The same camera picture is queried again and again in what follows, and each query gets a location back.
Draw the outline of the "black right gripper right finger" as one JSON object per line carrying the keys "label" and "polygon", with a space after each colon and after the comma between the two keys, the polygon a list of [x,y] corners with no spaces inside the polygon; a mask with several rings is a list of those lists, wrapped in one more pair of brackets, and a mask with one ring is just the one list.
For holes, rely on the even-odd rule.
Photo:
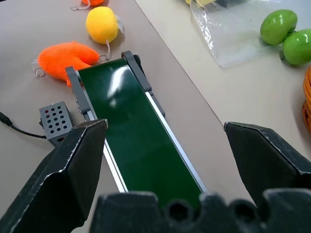
{"label": "black right gripper right finger", "polygon": [[224,131],[242,182],[255,204],[261,203],[267,189],[311,190],[311,161],[274,130],[226,122]]}

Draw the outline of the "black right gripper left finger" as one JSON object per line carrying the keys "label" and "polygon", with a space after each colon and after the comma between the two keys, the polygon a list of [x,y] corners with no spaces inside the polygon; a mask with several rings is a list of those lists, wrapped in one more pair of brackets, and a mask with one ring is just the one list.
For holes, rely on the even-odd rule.
{"label": "black right gripper left finger", "polygon": [[83,226],[99,181],[107,128],[107,119],[73,127],[0,218],[0,233],[71,233]]}

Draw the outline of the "green conveyor belt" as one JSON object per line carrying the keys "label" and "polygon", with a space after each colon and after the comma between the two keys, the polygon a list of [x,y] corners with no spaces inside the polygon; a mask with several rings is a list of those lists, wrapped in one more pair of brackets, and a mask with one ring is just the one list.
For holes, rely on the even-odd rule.
{"label": "green conveyor belt", "polygon": [[130,51],[97,66],[66,68],[86,121],[107,120],[104,156],[120,192],[149,191],[160,206],[198,208],[206,188],[170,129],[140,57]]}

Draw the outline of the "grey perforated motor box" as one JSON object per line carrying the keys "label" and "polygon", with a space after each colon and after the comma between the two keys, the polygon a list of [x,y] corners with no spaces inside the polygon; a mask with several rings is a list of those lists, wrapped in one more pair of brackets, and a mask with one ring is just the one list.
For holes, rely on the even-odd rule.
{"label": "grey perforated motor box", "polygon": [[55,147],[60,145],[72,128],[66,104],[61,101],[39,109],[41,125],[47,140]]}

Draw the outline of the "orange woven basket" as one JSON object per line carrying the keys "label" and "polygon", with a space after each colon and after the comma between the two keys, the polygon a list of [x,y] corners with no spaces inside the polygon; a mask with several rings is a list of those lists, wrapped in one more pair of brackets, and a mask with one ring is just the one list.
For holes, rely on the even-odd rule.
{"label": "orange woven basket", "polygon": [[304,123],[311,134],[311,66],[307,69],[305,73],[305,78],[303,81],[303,91],[306,100],[302,106],[302,116]]}

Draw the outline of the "green apple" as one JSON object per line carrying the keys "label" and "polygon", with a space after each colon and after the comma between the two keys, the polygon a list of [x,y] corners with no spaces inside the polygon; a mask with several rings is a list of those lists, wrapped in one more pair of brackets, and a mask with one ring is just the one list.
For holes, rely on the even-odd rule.
{"label": "green apple", "polygon": [[311,29],[292,33],[282,45],[287,62],[301,66],[311,62]]}
{"label": "green apple", "polygon": [[263,41],[272,46],[282,44],[295,31],[297,20],[297,14],[292,10],[273,11],[261,24],[260,35]]}

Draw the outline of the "clear plastic bag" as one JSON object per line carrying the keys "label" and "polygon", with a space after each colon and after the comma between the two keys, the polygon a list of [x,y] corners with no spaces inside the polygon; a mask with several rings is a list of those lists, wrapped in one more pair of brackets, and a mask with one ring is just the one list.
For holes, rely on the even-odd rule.
{"label": "clear plastic bag", "polygon": [[248,62],[272,51],[260,33],[269,13],[288,6],[288,0],[249,0],[223,8],[191,9],[214,61],[221,67]]}

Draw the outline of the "yellow plush lemon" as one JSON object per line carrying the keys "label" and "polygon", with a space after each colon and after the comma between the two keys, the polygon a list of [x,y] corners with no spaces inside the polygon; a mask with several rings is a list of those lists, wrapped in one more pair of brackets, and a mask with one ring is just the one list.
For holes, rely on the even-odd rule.
{"label": "yellow plush lemon", "polygon": [[95,42],[107,45],[105,59],[108,61],[111,58],[110,43],[116,39],[119,32],[124,33],[124,26],[112,9],[100,6],[89,11],[86,30]]}

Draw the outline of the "black item in bag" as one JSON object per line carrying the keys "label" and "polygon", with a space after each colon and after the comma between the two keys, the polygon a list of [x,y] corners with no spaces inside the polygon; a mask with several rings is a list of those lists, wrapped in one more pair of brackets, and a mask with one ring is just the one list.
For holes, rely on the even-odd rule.
{"label": "black item in bag", "polygon": [[215,0],[215,3],[223,8],[233,7],[237,5],[241,5],[249,0]]}

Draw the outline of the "yellow item in bag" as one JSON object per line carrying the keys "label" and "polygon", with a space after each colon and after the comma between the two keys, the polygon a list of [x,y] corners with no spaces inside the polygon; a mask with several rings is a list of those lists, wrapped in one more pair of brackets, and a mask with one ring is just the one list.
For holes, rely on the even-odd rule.
{"label": "yellow item in bag", "polygon": [[215,7],[216,0],[185,0],[186,4],[190,7],[190,9],[202,8],[207,9],[210,7]]}

